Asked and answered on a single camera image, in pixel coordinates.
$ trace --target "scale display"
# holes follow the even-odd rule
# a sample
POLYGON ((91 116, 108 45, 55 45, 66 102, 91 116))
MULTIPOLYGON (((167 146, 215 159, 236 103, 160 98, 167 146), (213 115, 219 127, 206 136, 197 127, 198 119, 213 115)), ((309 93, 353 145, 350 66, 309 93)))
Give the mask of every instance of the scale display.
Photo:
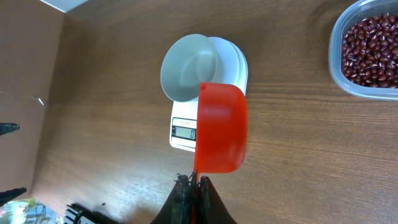
POLYGON ((175 127, 175 137, 195 140, 196 135, 196 129, 175 127))

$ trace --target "adzuki bean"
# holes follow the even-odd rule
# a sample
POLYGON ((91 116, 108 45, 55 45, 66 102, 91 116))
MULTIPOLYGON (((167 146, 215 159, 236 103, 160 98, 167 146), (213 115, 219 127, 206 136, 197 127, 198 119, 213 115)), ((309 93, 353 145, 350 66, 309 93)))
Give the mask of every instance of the adzuki bean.
POLYGON ((398 87, 398 14, 373 16, 343 36, 344 76, 355 84, 398 87))

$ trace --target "black object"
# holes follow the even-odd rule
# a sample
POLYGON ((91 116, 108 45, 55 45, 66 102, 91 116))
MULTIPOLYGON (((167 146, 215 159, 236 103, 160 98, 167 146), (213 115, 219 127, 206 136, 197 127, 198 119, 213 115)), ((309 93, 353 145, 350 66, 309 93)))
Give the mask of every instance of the black object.
POLYGON ((235 224, 223 201, 208 177, 199 184, 191 177, 178 175, 178 179, 159 214, 151 224, 235 224))
POLYGON ((16 123, 0 123, 0 136, 17 131, 19 128, 19 125, 16 123))
POLYGON ((19 189, 8 190, 6 192, 0 192, 0 207, 7 204, 7 202, 11 201, 12 199, 20 196, 21 194, 26 192, 26 188, 21 187, 19 189))
POLYGON ((67 205, 64 224, 119 224, 100 212, 92 212, 79 204, 67 205))

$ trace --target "wood grain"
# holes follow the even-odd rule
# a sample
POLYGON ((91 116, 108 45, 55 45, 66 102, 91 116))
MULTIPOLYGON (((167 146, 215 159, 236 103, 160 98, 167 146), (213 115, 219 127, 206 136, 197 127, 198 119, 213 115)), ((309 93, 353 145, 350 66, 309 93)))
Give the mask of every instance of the wood grain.
POLYGON ((200 33, 249 64, 244 164, 210 175, 238 223, 398 223, 397 104, 351 96, 328 70, 331 29, 352 3, 95 0, 69 12, 33 196, 59 213, 78 202, 149 223, 193 166, 169 145, 160 66, 200 33))

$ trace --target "clear plastic container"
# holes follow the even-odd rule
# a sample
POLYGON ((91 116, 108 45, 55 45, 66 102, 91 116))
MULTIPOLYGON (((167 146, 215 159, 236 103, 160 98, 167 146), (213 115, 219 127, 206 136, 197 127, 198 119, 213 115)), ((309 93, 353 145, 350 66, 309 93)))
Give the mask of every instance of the clear plastic container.
POLYGON ((375 100, 398 101, 397 88, 371 88, 357 85, 349 81, 341 71, 343 34, 349 27, 370 16, 380 16, 388 12, 398 12, 397 0, 360 0, 347 8, 338 18, 330 36, 329 43, 329 70, 336 84, 344 91, 354 96, 375 100))

